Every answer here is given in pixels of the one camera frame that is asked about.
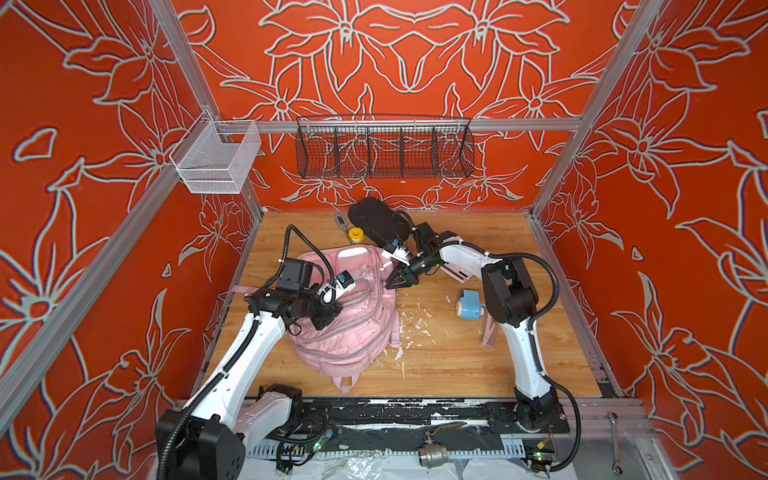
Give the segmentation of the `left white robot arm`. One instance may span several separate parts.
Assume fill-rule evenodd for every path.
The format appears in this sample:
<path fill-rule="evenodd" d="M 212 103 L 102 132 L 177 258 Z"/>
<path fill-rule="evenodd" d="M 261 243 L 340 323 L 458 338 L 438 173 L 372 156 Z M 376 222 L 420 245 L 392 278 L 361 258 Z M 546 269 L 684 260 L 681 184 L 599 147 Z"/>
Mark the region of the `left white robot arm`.
<path fill-rule="evenodd" d="M 245 295 L 248 312 L 213 374 L 181 410 L 164 412 L 155 429 L 159 479 L 236 479 L 247 453 L 264 439 L 277 442 L 276 459 L 302 446 L 312 457 L 328 436 L 324 412 L 303 413 L 299 389 L 276 384 L 248 409 L 247 393 L 269 353 L 307 319 L 317 330 L 341 312 L 356 282 L 335 270 L 318 248 L 317 262 L 283 255 L 275 275 Z"/>

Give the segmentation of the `metal ball valve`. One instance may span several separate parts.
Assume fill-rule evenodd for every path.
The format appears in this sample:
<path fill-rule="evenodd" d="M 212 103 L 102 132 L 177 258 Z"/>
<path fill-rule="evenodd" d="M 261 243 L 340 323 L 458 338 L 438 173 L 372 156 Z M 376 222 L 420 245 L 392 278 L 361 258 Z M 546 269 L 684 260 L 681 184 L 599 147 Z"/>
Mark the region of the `metal ball valve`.
<path fill-rule="evenodd" d="M 465 421 L 455 421 L 440 424 L 424 435 L 424 444 L 418 449 L 419 464 L 427 469 L 435 468 L 445 464 L 449 460 L 447 448 L 435 441 L 438 433 L 445 431 L 458 430 L 467 425 Z"/>

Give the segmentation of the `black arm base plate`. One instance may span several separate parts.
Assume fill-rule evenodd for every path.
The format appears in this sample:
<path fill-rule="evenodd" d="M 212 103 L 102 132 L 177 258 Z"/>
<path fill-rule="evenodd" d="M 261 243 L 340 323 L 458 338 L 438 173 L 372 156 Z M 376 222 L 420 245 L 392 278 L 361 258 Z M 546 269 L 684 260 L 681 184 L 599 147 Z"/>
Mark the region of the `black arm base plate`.
<path fill-rule="evenodd" d="M 501 434 L 568 434 L 573 426 L 560 407 L 536 427 L 525 427 L 519 413 L 513 398 L 310 396 L 295 419 L 267 437 L 304 438 L 323 427 L 423 428 L 451 422 Z"/>

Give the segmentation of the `blue pencil sharpener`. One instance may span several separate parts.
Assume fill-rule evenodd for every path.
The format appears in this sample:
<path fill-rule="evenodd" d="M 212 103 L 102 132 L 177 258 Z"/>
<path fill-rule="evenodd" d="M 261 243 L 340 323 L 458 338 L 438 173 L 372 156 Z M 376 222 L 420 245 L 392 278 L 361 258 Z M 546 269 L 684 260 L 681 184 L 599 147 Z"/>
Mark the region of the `blue pencil sharpener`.
<path fill-rule="evenodd" d="M 465 320 L 479 320 L 485 312 L 480 294 L 475 290 L 462 290 L 456 302 L 456 315 Z"/>

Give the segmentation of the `yellow tape roll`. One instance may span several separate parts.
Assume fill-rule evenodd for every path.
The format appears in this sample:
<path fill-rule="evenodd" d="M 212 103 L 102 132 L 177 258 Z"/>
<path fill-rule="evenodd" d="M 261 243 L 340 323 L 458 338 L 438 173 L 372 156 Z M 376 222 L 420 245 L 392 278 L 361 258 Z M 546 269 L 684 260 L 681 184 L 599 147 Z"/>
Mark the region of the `yellow tape roll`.
<path fill-rule="evenodd" d="M 348 231 L 348 238 L 353 244 L 359 244 L 365 239 L 365 233 L 361 228 L 354 227 Z"/>

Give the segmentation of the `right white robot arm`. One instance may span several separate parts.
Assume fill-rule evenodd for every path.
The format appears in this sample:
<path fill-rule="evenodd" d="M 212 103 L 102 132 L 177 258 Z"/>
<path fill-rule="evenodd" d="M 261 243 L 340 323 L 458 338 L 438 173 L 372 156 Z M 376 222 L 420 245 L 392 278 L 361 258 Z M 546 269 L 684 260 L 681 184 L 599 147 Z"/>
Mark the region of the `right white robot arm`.
<path fill-rule="evenodd" d="M 417 252 L 411 254 L 400 236 L 386 244 L 384 253 L 398 261 L 386 287 L 416 286 L 421 276 L 446 264 L 479 278 L 485 311 L 501 326 L 513 361 L 516 421 L 528 432 L 546 427 L 561 414 L 557 396 L 560 388 L 546 372 L 537 333 L 538 320 L 555 306 L 559 297 L 560 285 L 552 267 L 534 254 L 492 253 L 450 231 L 437 234 L 428 223 L 415 225 L 403 211 L 396 210 L 391 217 L 407 222 Z M 538 305 L 539 296 L 525 265 L 527 260 L 538 264 L 551 280 L 552 293 L 543 306 Z"/>

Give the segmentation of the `silver wrench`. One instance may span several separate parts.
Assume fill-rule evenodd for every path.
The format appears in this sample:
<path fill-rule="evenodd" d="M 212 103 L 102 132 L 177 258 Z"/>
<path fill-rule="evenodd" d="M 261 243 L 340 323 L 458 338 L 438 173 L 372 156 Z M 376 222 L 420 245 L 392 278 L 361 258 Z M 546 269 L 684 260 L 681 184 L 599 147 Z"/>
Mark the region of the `silver wrench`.
<path fill-rule="evenodd" d="M 621 477 L 624 474 L 624 469 L 622 465 L 619 445 L 618 415 L 615 412 L 610 411 L 607 413 L 607 418 L 610 423 L 611 431 L 611 444 L 613 454 L 612 471 L 617 477 Z"/>

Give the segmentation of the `pink student backpack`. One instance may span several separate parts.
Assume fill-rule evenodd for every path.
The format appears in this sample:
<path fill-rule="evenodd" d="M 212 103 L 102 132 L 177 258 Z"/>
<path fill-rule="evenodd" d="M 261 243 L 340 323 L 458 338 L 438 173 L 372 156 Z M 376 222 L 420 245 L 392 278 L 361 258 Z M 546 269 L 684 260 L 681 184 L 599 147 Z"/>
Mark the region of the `pink student backpack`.
<path fill-rule="evenodd" d="M 324 271 L 313 271 L 311 286 L 326 283 L 344 270 L 356 282 L 351 292 L 336 300 L 343 309 L 323 330 L 315 330 L 309 319 L 300 319 L 286 329 L 282 311 L 288 297 L 295 294 L 276 289 L 281 263 L 289 258 L 283 257 L 273 277 L 263 286 L 246 291 L 248 312 L 217 372 L 237 380 L 239 392 L 245 392 L 270 351 L 288 336 L 305 364 L 329 376 L 341 393 L 349 393 L 361 373 L 386 348 L 400 346 L 396 293 L 385 286 L 393 266 L 381 252 L 375 246 L 362 244 L 313 249 L 293 258 L 313 262 Z"/>

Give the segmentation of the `black pencil case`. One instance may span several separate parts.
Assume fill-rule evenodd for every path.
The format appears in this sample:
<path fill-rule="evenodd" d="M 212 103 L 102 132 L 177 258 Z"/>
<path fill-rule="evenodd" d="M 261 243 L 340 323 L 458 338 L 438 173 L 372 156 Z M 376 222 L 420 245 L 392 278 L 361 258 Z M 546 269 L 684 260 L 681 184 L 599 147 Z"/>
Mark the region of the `black pencil case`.
<path fill-rule="evenodd" d="M 407 219 L 374 197 L 353 204 L 348 211 L 348 218 L 380 248 L 395 240 L 405 242 L 410 237 L 411 227 Z"/>

